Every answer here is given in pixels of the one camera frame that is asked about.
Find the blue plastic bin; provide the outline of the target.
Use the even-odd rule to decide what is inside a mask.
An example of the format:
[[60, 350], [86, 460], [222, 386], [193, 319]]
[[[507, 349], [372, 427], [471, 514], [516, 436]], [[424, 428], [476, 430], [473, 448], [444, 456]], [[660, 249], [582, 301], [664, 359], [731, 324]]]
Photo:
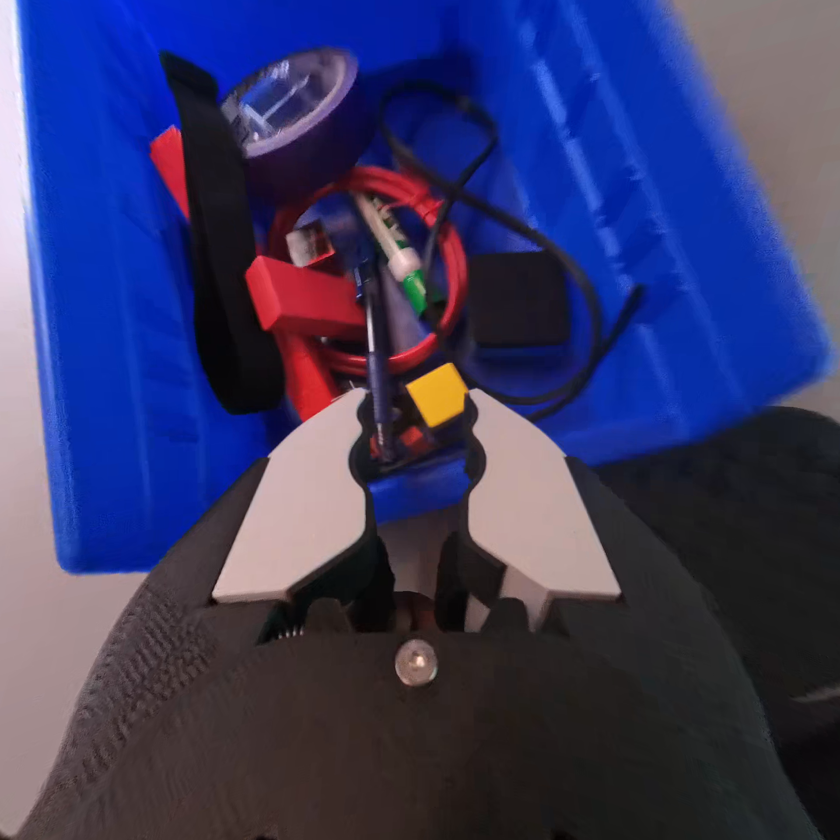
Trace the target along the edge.
[[188, 240], [150, 158], [176, 119], [159, 52], [222, 90], [303, 49], [355, 54], [374, 108], [440, 79], [500, 148], [470, 182], [581, 265], [611, 328], [539, 426], [589, 465], [707, 436], [818, 382], [836, 352], [677, 22], [659, 2], [18, 2], [30, 265], [56, 552], [147, 571], [291, 431], [202, 370]]

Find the blue pen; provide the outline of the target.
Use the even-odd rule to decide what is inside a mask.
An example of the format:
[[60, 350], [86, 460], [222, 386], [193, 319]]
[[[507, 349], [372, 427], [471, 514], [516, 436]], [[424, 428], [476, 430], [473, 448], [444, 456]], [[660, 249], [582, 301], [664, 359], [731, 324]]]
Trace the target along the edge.
[[366, 329], [366, 378], [372, 400], [375, 441], [381, 462], [396, 461], [392, 388], [389, 374], [387, 323], [382, 284], [373, 259], [361, 259], [353, 270], [357, 297], [364, 308]]

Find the red plastic block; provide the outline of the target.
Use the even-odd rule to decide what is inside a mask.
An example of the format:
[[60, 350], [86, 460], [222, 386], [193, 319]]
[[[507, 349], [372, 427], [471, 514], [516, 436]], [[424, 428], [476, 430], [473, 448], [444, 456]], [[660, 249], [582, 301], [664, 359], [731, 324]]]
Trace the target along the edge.
[[321, 340], [360, 343], [366, 334], [355, 287], [267, 256], [255, 258], [245, 280], [259, 324], [280, 353], [288, 400], [306, 422], [340, 394]]

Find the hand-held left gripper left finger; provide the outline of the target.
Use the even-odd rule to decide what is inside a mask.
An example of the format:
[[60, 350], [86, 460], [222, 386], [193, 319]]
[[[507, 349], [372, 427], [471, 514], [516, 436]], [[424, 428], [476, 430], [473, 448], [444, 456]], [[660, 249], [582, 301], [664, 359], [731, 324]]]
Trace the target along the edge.
[[291, 603], [349, 561], [376, 554], [373, 498], [358, 457], [370, 453], [363, 426], [370, 394], [346, 392], [269, 455], [219, 573], [218, 603]]

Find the purple tape roll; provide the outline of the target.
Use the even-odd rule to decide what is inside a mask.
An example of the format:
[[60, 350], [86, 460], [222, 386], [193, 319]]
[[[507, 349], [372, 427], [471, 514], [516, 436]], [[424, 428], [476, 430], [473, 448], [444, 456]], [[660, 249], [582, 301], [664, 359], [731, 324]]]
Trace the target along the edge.
[[250, 184], [271, 203], [289, 203], [351, 169], [371, 142], [371, 106], [359, 63], [321, 47], [264, 66], [220, 103]]

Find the black foam pad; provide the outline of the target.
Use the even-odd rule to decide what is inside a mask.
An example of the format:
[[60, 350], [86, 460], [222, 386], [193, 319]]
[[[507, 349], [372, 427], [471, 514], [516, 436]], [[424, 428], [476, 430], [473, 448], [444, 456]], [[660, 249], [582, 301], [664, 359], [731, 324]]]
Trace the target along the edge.
[[542, 251], [474, 255], [468, 321], [480, 350], [559, 348], [571, 338], [571, 304], [560, 262]]

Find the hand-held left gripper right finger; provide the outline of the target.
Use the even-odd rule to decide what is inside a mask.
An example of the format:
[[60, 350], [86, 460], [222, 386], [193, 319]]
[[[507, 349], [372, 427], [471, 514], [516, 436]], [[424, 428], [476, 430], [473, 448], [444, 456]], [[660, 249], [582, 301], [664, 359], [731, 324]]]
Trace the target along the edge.
[[437, 626], [564, 634], [567, 606], [622, 608], [563, 450], [479, 389], [465, 399], [464, 420], [468, 486], [437, 567]]

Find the red plastic piece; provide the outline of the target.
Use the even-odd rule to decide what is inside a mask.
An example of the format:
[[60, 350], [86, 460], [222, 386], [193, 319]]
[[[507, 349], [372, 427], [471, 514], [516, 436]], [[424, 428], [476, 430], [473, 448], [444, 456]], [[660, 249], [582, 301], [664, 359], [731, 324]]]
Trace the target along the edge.
[[171, 125], [150, 143], [150, 159], [182, 217], [190, 221], [182, 135]]

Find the green capped marker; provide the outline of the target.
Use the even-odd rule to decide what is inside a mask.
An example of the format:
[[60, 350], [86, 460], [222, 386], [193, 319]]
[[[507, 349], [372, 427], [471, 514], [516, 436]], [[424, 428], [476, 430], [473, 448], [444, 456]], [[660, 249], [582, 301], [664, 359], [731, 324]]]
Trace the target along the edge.
[[398, 220], [394, 205], [370, 193], [352, 192], [351, 197], [414, 314], [419, 319], [427, 319], [429, 302], [441, 299], [429, 297], [422, 260]]

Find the yellow cube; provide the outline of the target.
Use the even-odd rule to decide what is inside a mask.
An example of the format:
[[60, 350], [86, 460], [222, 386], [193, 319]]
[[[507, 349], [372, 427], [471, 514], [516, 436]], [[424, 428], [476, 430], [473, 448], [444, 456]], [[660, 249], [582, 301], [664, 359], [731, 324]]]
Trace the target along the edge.
[[405, 388], [424, 425], [430, 430], [456, 420], [465, 410], [469, 393], [458, 368], [451, 362], [406, 383]]

